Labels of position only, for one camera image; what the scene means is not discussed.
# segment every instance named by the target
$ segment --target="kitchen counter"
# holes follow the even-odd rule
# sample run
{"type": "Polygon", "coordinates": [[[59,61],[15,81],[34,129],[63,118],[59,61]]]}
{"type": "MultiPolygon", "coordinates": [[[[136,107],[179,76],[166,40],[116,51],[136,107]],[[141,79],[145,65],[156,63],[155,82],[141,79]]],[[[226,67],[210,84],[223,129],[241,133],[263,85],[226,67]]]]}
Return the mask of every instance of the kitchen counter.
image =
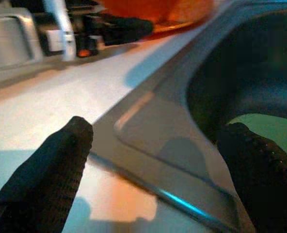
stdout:
{"type": "MultiPolygon", "coordinates": [[[[72,116],[96,122],[203,28],[108,47],[0,88],[0,188],[72,116]]],[[[209,231],[89,157],[63,232],[209,231]]]]}

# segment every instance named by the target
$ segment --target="white countertop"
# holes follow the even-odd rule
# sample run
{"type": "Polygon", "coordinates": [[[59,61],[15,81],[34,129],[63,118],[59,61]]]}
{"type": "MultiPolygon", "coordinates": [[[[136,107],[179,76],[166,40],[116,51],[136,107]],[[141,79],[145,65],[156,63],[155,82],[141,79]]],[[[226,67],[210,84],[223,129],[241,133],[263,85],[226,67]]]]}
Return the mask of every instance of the white countertop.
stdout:
{"type": "MultiPolygon", "coordinates": [[[[72,116],[93,124],[201,28],[109,47],[89,63],[43,71],[0,89],[0,189],[15,169],[72,116]]],[[[202,224],[88,159],[63,232],[207,231],[202,224]]]]}

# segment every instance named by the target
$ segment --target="orange bowl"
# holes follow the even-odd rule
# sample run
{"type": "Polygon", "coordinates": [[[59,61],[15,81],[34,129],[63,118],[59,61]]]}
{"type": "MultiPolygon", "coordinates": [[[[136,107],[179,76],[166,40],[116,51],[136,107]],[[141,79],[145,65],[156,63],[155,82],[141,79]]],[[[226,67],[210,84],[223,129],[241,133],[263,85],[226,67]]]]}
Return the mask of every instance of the orange bowl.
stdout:
{"type": "Polygon", "coordinates": [[[213,0],[102,0],[112,15],[163,21],[196,22],[207,16],[213,0]]]}

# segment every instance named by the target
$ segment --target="orange container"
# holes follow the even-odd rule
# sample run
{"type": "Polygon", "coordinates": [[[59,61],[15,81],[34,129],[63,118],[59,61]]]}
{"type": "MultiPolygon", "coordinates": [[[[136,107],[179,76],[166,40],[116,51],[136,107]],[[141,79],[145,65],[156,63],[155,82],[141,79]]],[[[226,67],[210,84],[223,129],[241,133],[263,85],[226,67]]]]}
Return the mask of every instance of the orange container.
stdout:
{"type": "Polygon", "coordinates": [[[110,14],[148,19],[155,24],[196,22],[207,16],[213,0],[102,0],[110,14]]]}

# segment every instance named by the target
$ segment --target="stainless steel sink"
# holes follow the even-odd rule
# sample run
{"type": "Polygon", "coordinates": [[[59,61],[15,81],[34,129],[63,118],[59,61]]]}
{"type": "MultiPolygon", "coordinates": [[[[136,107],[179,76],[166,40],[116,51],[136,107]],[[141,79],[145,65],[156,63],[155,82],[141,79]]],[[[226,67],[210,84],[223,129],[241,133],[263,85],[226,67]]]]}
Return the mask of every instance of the stainless steel sink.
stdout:
{"type": "Polygon", "coordinates": [[[287,118],[287,0],[227,3],[94,125],[91,155],[190,217],[238,232],[248,217],[213,143],[247,113],[287,118]]]}

